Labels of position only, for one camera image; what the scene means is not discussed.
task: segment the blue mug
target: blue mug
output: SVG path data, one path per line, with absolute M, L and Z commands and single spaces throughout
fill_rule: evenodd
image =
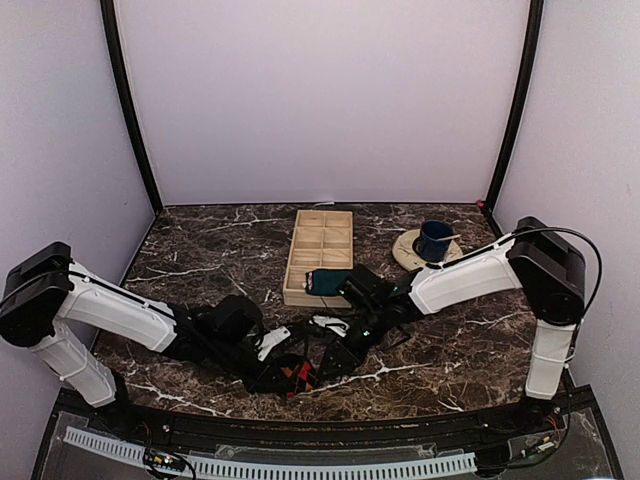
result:
M 427 220 L 420 229 L 420 243 L 416 250 L 420 258 L 429 263 L 438 263 L 444 260 L 451 240 L 440 240 L 453 236 L 453 229 L 444 222 Z

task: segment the brown marble surface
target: brown marble surface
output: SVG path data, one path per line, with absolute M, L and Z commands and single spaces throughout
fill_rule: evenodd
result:
M 216 304 L 244 294 L 267 327 L 305 321 L 312 310 L 287 307 L 282 283 L 296 211 L 309 205 L 171 207 L 138 255 L 126 288 L 179 304 Z M 318 209 L 354 212 L 354 261 L 387 278 L 403 273 L 396 237 L 438 219 L 461 234 L 464 252 L 494 238 L 473 205 L 358 204 Z M 521 395 L 535 319 L 519 291 L 455 305 L 406 327 L 411 340 L 374 349 L 352 377 L 285 399 L 249 395 L 240 381 L 168 360 L 103 332 L 95 349 L 123 374 L 140 405 L 202 415 L 289 421 L 384 420 L 475 410 Z

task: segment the green fabric item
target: green fabric item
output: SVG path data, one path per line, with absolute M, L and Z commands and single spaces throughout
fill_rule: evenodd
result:
M 338 287 L 351 274 L 351 270 L 328 270 L 320 268 L 307 273 L 305 290 L 309 295 L 317 297 L 337 297 Z

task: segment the small white object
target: small white object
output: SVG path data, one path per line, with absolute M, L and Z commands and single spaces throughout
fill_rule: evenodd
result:
M 319 327 L 331 330 L 333 333 L 335 333 L 339 337 L 346 337 L 347 330 L 349 330 L 348 323 L 345 323 L 339 318 L 334 318 L 334 317 L 324 317 L 322 315 L 314 315 L 313 319 L 311 320 L 311 323 L 315 323 Z
M 273 348 L 291 336 L 286 327 L 276 328 L 265 334 L 262 343 L 258 346 L 258 360 L 261 362 L 269 355 Z
M 550 448 L 553 448 L 553 447 L 555 447 L 555 444 L 553 442 L 543 443 L 538 447 L 538 451 L 544 452 L 545 450 L 549 450 Z

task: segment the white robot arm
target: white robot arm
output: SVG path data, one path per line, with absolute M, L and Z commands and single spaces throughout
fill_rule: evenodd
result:
M 191 310 L 152 301 L 91 273 L 71 258 L 68 245 L 55 242 L 9 272 L 0 335 L 40 357 L 113 431 L 131 428 L 124 381 L 96 360 L 67 319 L 129 338 L 170 358 L 213 361 L 252 391 L 290 389 L 279 368 L 259 361 L 254 346 L 242 342 L 262 320 L 249 299 L 228 296 L 216 307 Z
M 340 293 L 368 314 L 327 349 L 321 379 L 348 374 L 391 328 L 453 304 L 522 288 L 538 319 L 525 394 L 551 400 L 584 315 L 585 261 L 556 233 L 539 231 L 545 229 L 537 219 L 524 218 L 516 235 L 507 234 L 459 260 L 425 267 L 399 284 L 357 265 Z

